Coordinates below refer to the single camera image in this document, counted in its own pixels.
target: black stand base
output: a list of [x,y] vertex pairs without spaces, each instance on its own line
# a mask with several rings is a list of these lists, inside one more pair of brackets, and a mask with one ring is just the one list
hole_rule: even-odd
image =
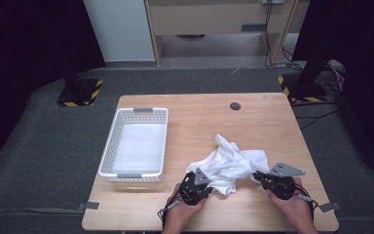
[[327,101],[326,91],[319,82],[314,82],[311,87],[301,87],[297,82],[299,74],[283,74],[279,83],[289,101]]
[[102,81],[98,79],[83,79],[81,82],[84,91],[80,94],[73,93],[69,87],[65,85],[56,101],[59,106],[92,105],[95,102]]

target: gray carpet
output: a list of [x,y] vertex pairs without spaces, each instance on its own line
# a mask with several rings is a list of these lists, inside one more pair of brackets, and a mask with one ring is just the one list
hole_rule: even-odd
[[[93,106],[56,107],[62,80],[31,96],[0,152],[0,210],[76,209],[88,201],[119,97],[147,94],[281,92],[285,69],[94,70],[103,80]],[[334,104],[293,107],[296,116],[319,116]],[[300,127],[314,119],[298,119]],[[374,233],[374,170],[361,160],[338,113],[302,130],[336,212],[338,233]],[[0,214],[0,233],[92,233],[81,214]]]

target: white cloth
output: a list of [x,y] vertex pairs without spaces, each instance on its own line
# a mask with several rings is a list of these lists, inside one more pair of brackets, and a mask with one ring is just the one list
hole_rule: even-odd
[[203,161],[190,164],[187,173],[200,168],[210,180],[213,187],[221,194],[228,196],[236,193],[236,179],[252,177],[255,171],[269,172],[269,165],[264,150],[242,150],[234,142],[228,142],[217,135],[217,150],[212,151]]

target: person's right hand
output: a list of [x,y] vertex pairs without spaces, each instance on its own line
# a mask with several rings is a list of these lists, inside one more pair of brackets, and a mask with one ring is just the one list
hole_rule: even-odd
[[[294,182],[302,185],[302,180],[299,177],[294,178]],[[266,190],[266,194],[270,201],[278,206],[281,212],[286,217],[289,224],[296,230],[299,234],[317,234],[314,223],[312,221],[311,210],[309,208],[308,202],[293,196],[288,200],[282,200],[278,198],[272,191]]]

